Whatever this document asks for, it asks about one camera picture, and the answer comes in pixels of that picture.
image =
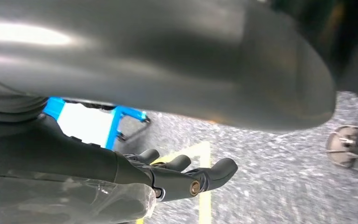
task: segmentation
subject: plastic wrap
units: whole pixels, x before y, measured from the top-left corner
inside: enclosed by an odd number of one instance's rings
[[[155,203],[145,184],[0,173],[0,224],[117,224],[149,217]]]

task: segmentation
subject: blue metal stand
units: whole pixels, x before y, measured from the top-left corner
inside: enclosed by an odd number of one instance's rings
[[[43,110],[43,112],[58,120],[65,104],[66,102],[63,99],[51,97],[48,100],[48,104]],[[113,120],[110,125],[108,140],[106,141],[105,145],[105,148],[110,150],[113,150],[114,143],[117,137],[124,141],[125,136],[118,129],[120,121],[124,116],[130,116],[141,122],[150,121],[146,116],[146,112],[138,111],[125,106],[116,106],[115,109],[112,110],[111,114],[113,115]]]
[[[135,118],[141,122],[145,122],[147,119],[146,112],[138,111],[125,106],[116,106],[116,108],[112,111],[113,120],[110,126],[110,132],[108,136],[108,140],[106,141],[106,148],[113,150],[113,145],[115,143],[116,137],[121,137],[123,134],[119,131],[118,126],[121,119],[124,116],[130,116]]]

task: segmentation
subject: gray asphalt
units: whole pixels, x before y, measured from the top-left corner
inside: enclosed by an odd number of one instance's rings
[[[153,124],[116,150],[162,155],[209,141],[212,161],[230,157],[239,170],[212,192],[212,223],[358,224],[358,173],[337,168],[325,154],[331,131],[358,125],[358,98],[343,92],[337,112],[323,126],[290,133],[239,129],[180,116],[149,112]],[[122,122],[131,133],[140,124]],[[197,161],[190,168],[197,166]],[[146,224],[198,223],[198,199],[160,203]]]

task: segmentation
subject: bolt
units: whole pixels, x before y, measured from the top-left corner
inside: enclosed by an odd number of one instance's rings
[[[190,194],[192,196],[196,196],[201,190],[201,185],[200,182],[198,181],[193,181],[192,184],[190,185]]]
[[[161,194],[163,193],[160,189],[154,189],[154,193],[156,194],[156,198],[161,197]]]

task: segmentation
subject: yellow line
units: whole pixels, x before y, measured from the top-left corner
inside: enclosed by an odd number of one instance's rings
[[[200,157],[200,167],[211,167],[211,147],[209,142],[203,142],[203,154]],[[211,192],[200,193],[199,224],[212,223],[212,196]]]

